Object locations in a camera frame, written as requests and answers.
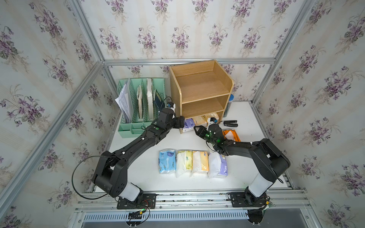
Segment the orange-yellow tissue pack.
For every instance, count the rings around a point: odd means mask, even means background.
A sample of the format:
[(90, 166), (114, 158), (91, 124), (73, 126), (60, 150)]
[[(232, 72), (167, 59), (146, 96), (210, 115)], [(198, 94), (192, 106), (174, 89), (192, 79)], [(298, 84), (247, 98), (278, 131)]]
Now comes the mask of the orange-yellow tissue pack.
[(207, 174), (209, 172), (209, 160), (206, 151), (193, 151), (192, 172), (202, 174)]

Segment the yellow-green tissue pack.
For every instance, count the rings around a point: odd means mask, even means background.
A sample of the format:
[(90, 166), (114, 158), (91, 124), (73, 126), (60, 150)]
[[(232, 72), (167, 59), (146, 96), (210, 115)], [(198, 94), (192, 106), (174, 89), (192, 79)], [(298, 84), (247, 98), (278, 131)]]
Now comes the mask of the yellow-green tissue pack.
[(176, 155), (176, 176), (177, 178), (188, 173), (193, 169), (193, 151), (179, 150)]

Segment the orange tissue pack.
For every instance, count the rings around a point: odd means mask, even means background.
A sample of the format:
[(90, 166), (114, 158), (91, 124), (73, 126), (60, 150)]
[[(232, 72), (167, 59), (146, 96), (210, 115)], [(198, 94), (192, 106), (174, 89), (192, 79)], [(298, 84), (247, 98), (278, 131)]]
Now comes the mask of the orange tissue pack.
[(234, 129), (223, 130), (223, 135), (228, 140), (240, 142), (240, 138)]

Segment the blue tissue pack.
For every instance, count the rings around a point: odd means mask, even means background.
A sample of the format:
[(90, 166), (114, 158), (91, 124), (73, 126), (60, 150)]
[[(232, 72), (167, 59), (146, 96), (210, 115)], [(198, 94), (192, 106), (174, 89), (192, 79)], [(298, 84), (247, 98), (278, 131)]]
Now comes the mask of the blue tissue pack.
[(159, 152), (159, 173), (170, 174), (176, 171), (176, 150), (167, 149)]

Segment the white purple tissue pack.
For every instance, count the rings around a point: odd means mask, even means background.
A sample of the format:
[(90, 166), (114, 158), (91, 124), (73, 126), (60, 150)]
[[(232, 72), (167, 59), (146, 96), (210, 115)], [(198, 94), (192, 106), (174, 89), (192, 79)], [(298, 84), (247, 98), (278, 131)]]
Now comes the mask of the white purple tissue pack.
[(225, 178), (228, 176), (228, 165), (224, 155), (212, 152), (208, 156), (209, 178)]

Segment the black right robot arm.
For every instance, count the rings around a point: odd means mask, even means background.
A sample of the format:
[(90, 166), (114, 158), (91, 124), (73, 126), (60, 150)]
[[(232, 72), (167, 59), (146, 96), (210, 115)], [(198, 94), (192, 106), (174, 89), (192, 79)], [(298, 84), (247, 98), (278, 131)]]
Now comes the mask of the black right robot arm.
[(218, 124), (209, 127), (195, 126), (195, 134), (213, 146), (213, 150), (224, 156), (241, 156), (253, 160), (258, 175), (246, 188), (246, 193), (260, 198), (290, 167), (289, 159), (274, 143), (263, 138), (255, 142), (237, 142), (226, 139), (223, 130)]

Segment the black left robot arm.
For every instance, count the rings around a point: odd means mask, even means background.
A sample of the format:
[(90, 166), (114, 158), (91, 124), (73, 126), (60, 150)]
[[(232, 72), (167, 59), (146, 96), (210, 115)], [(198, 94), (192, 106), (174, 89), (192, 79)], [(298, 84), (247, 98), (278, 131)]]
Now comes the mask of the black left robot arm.
[(113, 153), (105, 151), (99, 158), (92, 182), (111, 197), (122, 197), (139, 204), (143, 191), (128, 181), (129, 166), (149, 148), (166, 138), (173, 129), (184, 127), (185, 118), (173, 109), (163, 108), (139, 137)]

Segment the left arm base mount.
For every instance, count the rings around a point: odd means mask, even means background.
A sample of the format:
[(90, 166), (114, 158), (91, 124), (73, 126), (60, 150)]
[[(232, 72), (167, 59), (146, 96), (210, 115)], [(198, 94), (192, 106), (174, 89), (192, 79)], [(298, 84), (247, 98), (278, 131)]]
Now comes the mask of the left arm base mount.
[(119, 197), (117, 202), (118, 210), (127, 209), (154, 209), (156, 207), (156, 194), (143, 193), (138, 195), (134, 201), (130, 201), (127, 198)]

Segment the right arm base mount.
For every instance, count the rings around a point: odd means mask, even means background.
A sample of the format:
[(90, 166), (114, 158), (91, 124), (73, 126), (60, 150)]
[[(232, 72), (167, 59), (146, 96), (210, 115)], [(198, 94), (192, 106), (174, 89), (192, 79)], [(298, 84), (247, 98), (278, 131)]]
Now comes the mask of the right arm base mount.
[(266, 193), (255, 197), (249, 191), (231, 192), (227, 196), (234, 208), (265, 208), (270, 203), (270, 197)]

